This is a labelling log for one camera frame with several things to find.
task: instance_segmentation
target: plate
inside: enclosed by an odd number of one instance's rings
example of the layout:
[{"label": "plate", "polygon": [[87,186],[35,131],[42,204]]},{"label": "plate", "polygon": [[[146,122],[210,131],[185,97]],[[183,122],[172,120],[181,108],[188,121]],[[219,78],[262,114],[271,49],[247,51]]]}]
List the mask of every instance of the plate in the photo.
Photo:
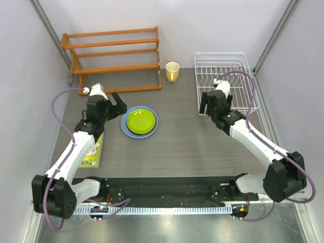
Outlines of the plate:
[{"label": "plate", "polygon": [[147,109],[133,110],[127,117],[127,127],[131,132],[143,135],[152,131],[155,126],[155,116]]},{"label": "plate", "polygon": [[[132,133],[131,130],[129,130],[129,128],[127,127],[127,117],[128,117],[128,115],[129,115],[132,111],[137,110],[137,109],[146,109],[146,110],[151,111],[151,112],[154,114],[154,117],[155,117],[155,126],[154,126],[154,128],[153,128],[149,133],[147,133],[147,134],[138,135],[138,134]],[[147,137],[151,136],[151,135],[155,132],[155,130],[156,130],[156,128],[157,128],[157,125],[158,125],[158,118],[157,118],[157,115],[156,115],[155,111],[152,110],[152,109],[149,108],[149,107],[146,107],[146,106],[135,106],[135,107],[132,107],[132,108],[128,109],[127,112],[126,112],[124,115],[122,115],[121,120],[120,120],[120,126],[121,126],[122,131],[123,131],[127,136],[129,136],[129,137],[131,137],[131,138],[136,138],[136,139],[147,138]]]}]

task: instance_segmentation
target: cup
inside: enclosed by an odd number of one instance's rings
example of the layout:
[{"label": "cup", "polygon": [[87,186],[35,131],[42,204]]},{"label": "cup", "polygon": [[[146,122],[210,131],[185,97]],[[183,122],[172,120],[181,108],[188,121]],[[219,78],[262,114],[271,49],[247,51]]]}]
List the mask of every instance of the cup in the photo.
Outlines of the cup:
[{"label": "cup", "polygon": [[180,65],[176,62],[169,62],[166,64],[167,79],[170,82],[175,82],[179,75]]}]

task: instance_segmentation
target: wooden shelf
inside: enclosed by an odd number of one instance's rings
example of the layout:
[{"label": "wooden shelf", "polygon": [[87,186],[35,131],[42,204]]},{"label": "wooden shelf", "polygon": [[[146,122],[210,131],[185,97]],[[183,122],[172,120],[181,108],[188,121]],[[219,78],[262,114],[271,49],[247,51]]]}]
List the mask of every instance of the wooden shelf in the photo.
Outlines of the wooden shelf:
[{"label": "wooden shelf", "polygon": [[[98,42],[98,43],[84,43],[84,44],[71,44],[71,42],[70,42],[70,38],[102,36],[102,35],[112,35],[112,34],[142,33],[142,32],[155,32],[156,38],[119,40],[119,41],[113,41],[113,42]],[[135,44],[145,44],[145,43],[156,43],[156,48],[143,49],[143,50],[117,51],[117,52],[87,53],[87,54],[77,54],[75,51],[75,49],[79,49],[79,48],[135,45]],[[121,93],[121,92],[160,90],[161,89],[160,56],[159,56],[158,43],[159,43],[158,27],[155,27],[155,28],[148,28],[148,29],[117,30],[117,31],[81,33],[81,34],[63,34],[62,40],[61,40],[61,48],[63,50],[70,50],[70,52],[71,52],[72,64],[71,64],[70,72],[72,74],[79,75],[79,87],[80,88],[85,87],[86,75],[89,75],[89,74],[157,69],[157,83],[158,84],[156,86],[132,87],[132,88],[123,88],[123,89],[104,89],[105,93],[112,93],[115,91]],[[141,53],[152,53],[152,52],[156,52],[156,54],[157,54],[157,63],[84,69],[80,60],[79,60],[79,58],[88,58],[88,57],[141,54]]]}]

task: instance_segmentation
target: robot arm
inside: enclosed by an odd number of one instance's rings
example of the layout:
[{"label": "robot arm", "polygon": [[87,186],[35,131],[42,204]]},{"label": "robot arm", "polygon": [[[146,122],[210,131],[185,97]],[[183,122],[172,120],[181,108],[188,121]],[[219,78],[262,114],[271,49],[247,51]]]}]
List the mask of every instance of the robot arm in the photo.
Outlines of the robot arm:
[{"label": "robot arm", "polygon": [[[84,118],[83,112],[81,121],[74,129],[75,143],[71,140],[60,158],[45,175],[36,175],[32,181],[33,204],[36,212],[44,213],[43,198],[45,188],[53,175],[55,176],[47,200],[49,215],[68,219],[73,214],[76,205],[90,197],[102,197],[107,194],[104,179],[91,177],[76,185],[72,185],[72,179],[82,159],[104,132],[105,123],[127,111],[127,106],[119,95],[114,92],[112,96],[116,101],[116,105],[112,105],[100,84],[92,86],[87,101],[87,109],[84,111],[86,112],[86,118]],[[74,146],[73,151],[61,169],[55,174],[72,146]]]},{"label": "robot arm", "polygon": [[265,175],[243,174],[238,176],[235,181],[236,193],[266,194],[278,203],[305,188],[306,177],[274,151],[286,154],[304,169],[302,155],[298,152],[288,153],[250,125],[251,129],[263,141],[274,147],[274,150],[256,138],[247,127],[246,117],[237,110],[231,110],[232,96],[229,95],[228,82],[220,81],[216,85],[215,90],[202,94],[200,113],[206,112],[208,116],[211,116],[217,128],[242,143],[267,170]]}]

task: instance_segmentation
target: gray floor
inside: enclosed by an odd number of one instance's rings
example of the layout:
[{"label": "gray floor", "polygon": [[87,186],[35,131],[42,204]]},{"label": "gray floor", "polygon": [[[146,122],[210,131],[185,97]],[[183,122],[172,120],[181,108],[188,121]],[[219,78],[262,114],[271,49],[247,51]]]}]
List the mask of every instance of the gray floor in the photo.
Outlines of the gray floor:
[{"label": "gray floor", "polygon": [[[249,218],[260,218],[270,208],[271,204],[250,205]],[[257,223],[239,222],[229,215],[121,216],[103,222],[88,222],[68,233],[57,233],[43,220],[35,242],[307,242],[296,218],[294,204],[277,204],[268,219]],[[89,216],[75,216],[65,221],[63,230],[78,227],[85,220],[89,220]]]},{"label": "gray floor", "polygon": [[[132,139],[120,128],[120,117],[105,126],[103,152],[98,169],[79,169],[76,177],[225,176],[243,172],[264,173],[261,163],[240,143],[218,130],[207,116],[198,115],[194,69],[181,69],[170,83],[162,75],[162,90],[121,93],[128,108],[145,105],[158,115],[156,132],[146,139]],[[156,84],[156,70],[90,75],[87,86],[106,88]],[[87,97],[72,92],[63,118],[71,129],[81,119]],[[261,129],[257,113],[252,124]],[[60,129],[52,164],[70,138]]]}]

